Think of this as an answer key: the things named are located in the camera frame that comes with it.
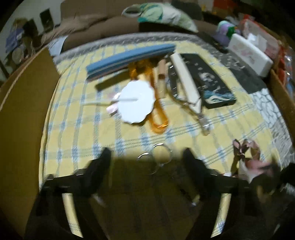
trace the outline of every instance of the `white wall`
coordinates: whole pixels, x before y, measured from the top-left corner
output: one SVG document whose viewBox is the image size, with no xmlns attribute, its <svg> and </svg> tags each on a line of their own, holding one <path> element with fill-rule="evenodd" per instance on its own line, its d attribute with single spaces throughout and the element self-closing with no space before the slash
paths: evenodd
<svg viewBox="0 0 295 240">
<path fill-rule="evenodd" d="M 61 21 L 60 4 L 63 1 L 64 0 L 24 0 L 13 12 L 0 32 L 0 60 L 4 62 L 4 59 L 7 56 L 5 52 L 6 38 L 9 35 L 15 18 L 25 17 L 28 20 L 33 18 L 39 33 L 41 33 L 43 32 L 43 26 L 39 14 L 49 8 L 54 24 L 59 24 Z"/>
</svg>

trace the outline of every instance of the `smartphone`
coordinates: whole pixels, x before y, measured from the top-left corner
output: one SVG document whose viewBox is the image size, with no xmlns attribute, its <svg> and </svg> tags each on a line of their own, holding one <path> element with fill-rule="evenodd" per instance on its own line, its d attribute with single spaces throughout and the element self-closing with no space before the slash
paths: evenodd
<svg viewBox="0 0 295 240">
<path fill-rule="evenodd" d="M 206 108 L 233 105 L 237 98 L 216 72 L 198 55 L 181 54 Z"/>
</svg>

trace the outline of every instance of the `yellow plaid tablecloth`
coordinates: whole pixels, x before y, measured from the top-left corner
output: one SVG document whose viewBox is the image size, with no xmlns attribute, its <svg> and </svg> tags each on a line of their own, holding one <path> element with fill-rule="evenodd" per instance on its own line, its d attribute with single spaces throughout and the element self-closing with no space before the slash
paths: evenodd
<svg viewBox="0 0 295 240">
<path fill-rule="evenodd" d="M 143 125 L 123 123 L 118 115 L 110 117 L 104 106 L 83 106 L 85 101 L 109 98 L 129 82 L 128 72 L 114 73 L 91 83 L 86 82 L 85 67 L 129 49 L 174 43 L 179 53 L 198 53 L 237 97 L 234 105 L 203 109 L 210 121 L 211 133 L 204 136 L 194 116 L 189 115 L 167 96 L 161 100 L 169 127 L 164 134 Z M 61 78 L 48 109 L 40 150 L 40 183 L 48 174 L 71 175 L 85 168 L 104 147 L 113 151 L 109 176 L 99 195 L 103 208 L 93 204 L 100 224 L 110 239 L 185 239 L 198 212 L 181 195 L 175 183 L 164 174 L 147 174 L 137 157 L 159 142 L 166 143 L 179 159 L 184 148 L 209 168 L 229 172 L 233 161 L 232 141 L 254 139 L 261 148 L 261 158 L 279 159 L 269 128 L 246 91 L 232 73 L 200 46 L 188 41 L 147 42 L 112 45 L 63 60 L 57 65 Z M 187 176 L 181 181 L 194 198 L 196 192 Z M 229 195 L 220 204 L 213 235 L 220 233 L 226 217 Z M 71 230 L 81 236 L 69 195 L 64 196 Z"/>
</svg>

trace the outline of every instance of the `blue pencil case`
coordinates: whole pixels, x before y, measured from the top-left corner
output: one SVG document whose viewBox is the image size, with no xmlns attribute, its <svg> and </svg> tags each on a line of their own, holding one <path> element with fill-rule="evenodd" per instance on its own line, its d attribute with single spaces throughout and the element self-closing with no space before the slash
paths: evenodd
<svg viewBox="0 0 295 240">
<path fill-rule="evenodd" d="M 86 67 L 88 77 L 91 81 L 104 75 L 128 67 L 129 63 L 139 60 L 155 57 L 175 50 L 174 44 L 161 44 L 143 48 L 136 48 L 123 53 L 113 55 L 98 62 L 92 63 Z"/>
</svg>

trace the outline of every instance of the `white tissue box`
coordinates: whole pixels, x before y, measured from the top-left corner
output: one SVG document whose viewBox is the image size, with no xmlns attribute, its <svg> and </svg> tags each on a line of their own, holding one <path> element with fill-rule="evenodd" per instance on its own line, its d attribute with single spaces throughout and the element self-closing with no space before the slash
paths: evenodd
<svg viewBox="0 0 295 240">
<path fill-rule="evenodd" d="M 236 33 L 230 40 L 228 50 L 236 54 L 261 77 L 266 77 L 273 65 L 273 61 L 265 53 Z"/>
</svg>

